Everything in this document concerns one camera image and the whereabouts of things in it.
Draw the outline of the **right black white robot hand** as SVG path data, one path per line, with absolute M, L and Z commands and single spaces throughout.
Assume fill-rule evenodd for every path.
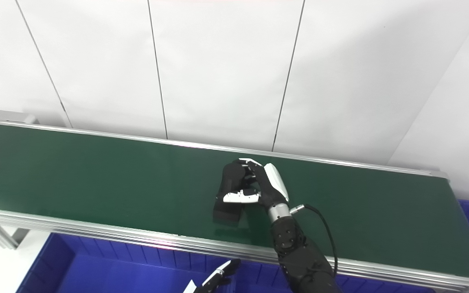
M 258 203 L 264 208 L 288 205 L 289 195 L 279 171 L 251 158 L 238 158 L 225 165 L 217 199 L 224 203 Z

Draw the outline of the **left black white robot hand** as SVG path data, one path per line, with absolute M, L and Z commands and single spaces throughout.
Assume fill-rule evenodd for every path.
M 214 293 L 219 287 L 229 285 L 232 282 L 231 276 L 237 272 L 240 264 L 240 258 L 226 261 L 214 269 L 201 285 L 198 286 L 193 280 L 190 280 L 183 293 Z

